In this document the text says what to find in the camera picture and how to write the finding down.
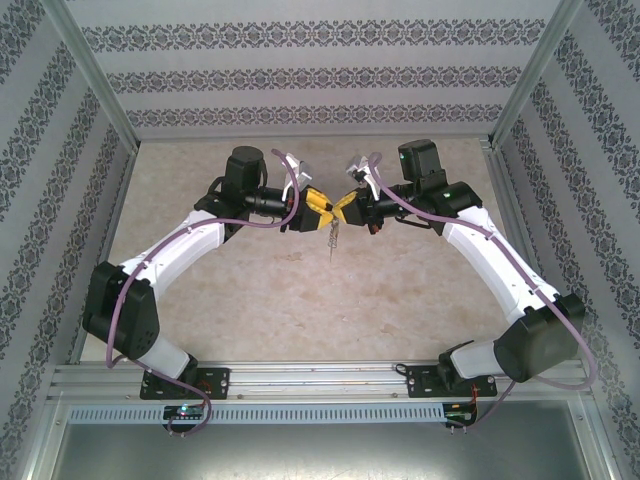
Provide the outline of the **small circuit board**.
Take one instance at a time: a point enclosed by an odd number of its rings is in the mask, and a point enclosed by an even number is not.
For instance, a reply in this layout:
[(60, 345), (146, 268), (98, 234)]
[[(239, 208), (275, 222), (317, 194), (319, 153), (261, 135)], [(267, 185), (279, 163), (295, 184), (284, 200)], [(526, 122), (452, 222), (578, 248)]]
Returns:
[(477, 418), (475, 403), (447, 403), (443, 405), (445, 417), (451, 422), (472, 424)]
[(182, 404), (166, 406), (163, 411), (163, 419), (169, 420), (201, 420), (204, 416), (204, 407), (201, 404)]

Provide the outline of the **grey metal sheet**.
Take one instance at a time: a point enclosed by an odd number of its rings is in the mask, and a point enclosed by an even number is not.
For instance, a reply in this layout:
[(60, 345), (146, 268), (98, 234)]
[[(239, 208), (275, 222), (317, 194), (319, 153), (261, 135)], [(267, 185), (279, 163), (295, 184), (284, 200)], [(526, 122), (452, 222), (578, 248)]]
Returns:
[(124, 405), (48, 408), (20, 480), (623, 480), (584, 400), (510, 401), (480, 425), (257, 424), (193, 436)]

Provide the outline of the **aluminium table side rail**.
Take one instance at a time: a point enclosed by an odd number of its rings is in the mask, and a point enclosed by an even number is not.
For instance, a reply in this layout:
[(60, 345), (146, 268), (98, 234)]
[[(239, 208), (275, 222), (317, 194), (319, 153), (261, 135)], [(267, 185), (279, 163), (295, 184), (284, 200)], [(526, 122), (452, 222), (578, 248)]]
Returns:
[[(130, 181), (132, 169), (135, 165), (135, 161), (138, 156), (138, 153), (139, 153), (139, 148), (135, 147), (131, 151), (131, 153), (127, 156), (123, 170), (121, 171), (121, 175), (119, 177), (119, 181), (117, 184), (117, 188), (115, 190), (113, 201), (111, 202), (111, 205), (108, 211), (109, 215), (106, 219), (105, 229), (102, 233), (102, 236), (100, 237), (99, 251), (94, 262), (94, 267), (96, 267), (102, 261), (108, 259), (110, 250), (112, 248), (113, 239), (115, 237), (115, 232), (117, 229), (119, 217), (121, 214), (124, 197), (126, 196), (128, 182)], [(86, 334), (84, 333), (83, 327), (82, 327), (85, 309), (86, 309), (86, 304), (83, 304), (78, 317), (76, 329), (71, 338), (68, 355), (65, 360), (66, 365), (76, 365), (80, 362), (82, 349), (84, 345), (84, 339), (86, 338)]]
[(501, 152), (492, 146), (488, 136), (480, 138), (480, 146), (504, 225), (505, 238), (531, 269), (542, 277), (504, 158)]

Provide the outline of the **aluminium corner post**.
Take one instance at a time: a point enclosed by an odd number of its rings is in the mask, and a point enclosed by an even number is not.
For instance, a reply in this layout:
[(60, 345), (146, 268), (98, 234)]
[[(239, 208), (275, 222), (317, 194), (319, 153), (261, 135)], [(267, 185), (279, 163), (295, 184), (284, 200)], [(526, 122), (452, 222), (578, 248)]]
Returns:
[(488, 136), (489, 144), (493, 149), (499, 146), (510, 132), (529, 95), (551, 60), (560, 40), (570, 27), (583, 3), (584, 0), (559, 0), (494, 129)]
[(39, 0), (129, 153), (140, 140), (65, 0)]

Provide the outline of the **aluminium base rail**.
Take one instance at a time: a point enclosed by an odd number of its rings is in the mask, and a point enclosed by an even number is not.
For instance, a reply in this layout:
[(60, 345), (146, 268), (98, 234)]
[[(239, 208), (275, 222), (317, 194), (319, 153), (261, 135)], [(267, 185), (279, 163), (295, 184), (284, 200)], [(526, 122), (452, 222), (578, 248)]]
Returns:
[[(395, 362), (205, 362), (230, 370), (227, 401), (246, 403), (365, 403), (408, 401)], [(108, 369), (97, 361), (61, 365), (46, 391), (49, 403), (133, 404), (142, 370), (123, 362)]]

